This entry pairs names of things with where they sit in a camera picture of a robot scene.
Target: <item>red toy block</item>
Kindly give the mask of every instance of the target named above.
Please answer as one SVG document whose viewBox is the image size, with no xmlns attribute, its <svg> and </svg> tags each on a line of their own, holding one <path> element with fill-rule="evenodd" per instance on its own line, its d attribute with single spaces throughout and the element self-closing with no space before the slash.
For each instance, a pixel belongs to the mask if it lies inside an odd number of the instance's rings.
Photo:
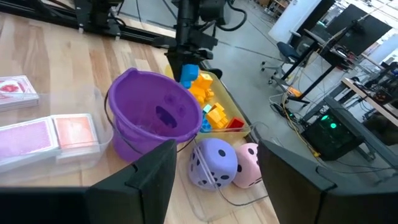
<svg viewBox="0 0 398 224">
<path fill-rule="evenodd" d="M 240 118 L 234 117 L 231 119 L 226 128 L 242 128 L 243 126 L 244 126 L 244 121 L 242 121 L 242 119 Z"/>
</svg>

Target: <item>purple bucket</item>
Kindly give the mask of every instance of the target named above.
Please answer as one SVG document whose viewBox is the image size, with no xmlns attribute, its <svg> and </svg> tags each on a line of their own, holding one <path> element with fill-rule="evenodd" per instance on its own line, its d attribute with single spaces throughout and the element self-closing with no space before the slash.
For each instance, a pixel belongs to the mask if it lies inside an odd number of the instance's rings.
<svg viewBox="0 0 398 224">
<path fill-rule="evenodd" d="M 128 162 L 136 161 L 166 140 L 191 140 L 202 122 L 199 104 L 188 90 L 168 77 L 135 68 L 112 83 L 109 107 L 116 128 L 124 137 L 115 132 L 113 146 Z"/>
</svg>

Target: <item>yellow tray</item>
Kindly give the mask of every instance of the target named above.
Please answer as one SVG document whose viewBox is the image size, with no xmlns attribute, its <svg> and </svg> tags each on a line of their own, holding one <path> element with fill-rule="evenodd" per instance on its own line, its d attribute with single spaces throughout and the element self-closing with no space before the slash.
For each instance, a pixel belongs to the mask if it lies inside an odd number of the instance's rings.
<svg viewBox="0 0 398 224">
<path fill-rule="evenodd" d="M 205 102 L 205 105 L 214 105 L 215 103 L 219 103 L 225 110 L 226 117 L 230 121 L 233 117 L 240 118 L 242 121 L 244 121 L 244 127 L 247 127 L 248 124 L 246 120 L 243 118 L 243 115 L 241 114 L 240 110 L 238 107 L 235 105 L 234 101 L 231 99 L 229 96 L 228 92 L 226 91 L 224 85 L 221 83 L 221 81 L 217 78 L 217 76 L 211 72 L 204 72 L 200 71 L 201 73 L 206 73 L 209 74 L 212 79 L 213 83 L 211 84 L 211 90 L 213 90 L 215 96 L 213 99 L 210 101 Z M 170 65 L 166 66 L 165 68 L 165 75 L 168 76 L 169 78 L 174 79 L 172 69 Z M 229 142 L 230 144 L 234 144 L 235 141 L 241 141 L 242 138 L 247 136 L 250 133 L 249 128 L 244 128 L 242 131 L 239 132 L 221 132 L 222 130 L 215 130 L 210 133 L 198 133 L 198 136 L 196 137 L 197 141 L 200 141 L 201 139 L 204 138 L 218 138 L 222 139 L 226 142 Z"/>
</svg>

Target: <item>black dot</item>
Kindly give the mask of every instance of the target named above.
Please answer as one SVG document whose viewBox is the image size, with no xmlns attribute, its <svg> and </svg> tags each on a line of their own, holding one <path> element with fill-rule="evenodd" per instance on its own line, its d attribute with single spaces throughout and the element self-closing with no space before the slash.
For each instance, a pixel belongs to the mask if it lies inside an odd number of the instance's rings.
<svg viewBox="0 0 398 224">
<path fill-rule="evenodd" d="M 222 149 L 220 149 L 220 150 L 218 151 L 218 154 L 219 154 L 220 156 L 222 156 L 222 157 L 225 156 L 225 152 L 224 152 L 224 150 L 222 150 Z"/>
</svg>

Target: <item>purple dice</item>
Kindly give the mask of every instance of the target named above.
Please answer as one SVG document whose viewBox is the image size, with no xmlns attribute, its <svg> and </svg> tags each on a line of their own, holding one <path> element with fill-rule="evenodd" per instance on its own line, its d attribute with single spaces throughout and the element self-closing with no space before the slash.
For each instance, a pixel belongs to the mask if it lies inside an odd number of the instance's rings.
<svg viewBox="0 0 398 224">
<path fill-rule="evenodd" d="M 236 175 L 238 158 L 226 141 L 209 138 L 200 141 L 190 157 L 188 173 L 196 186 L 205 190 L 226 187 Z"/>
</svg>

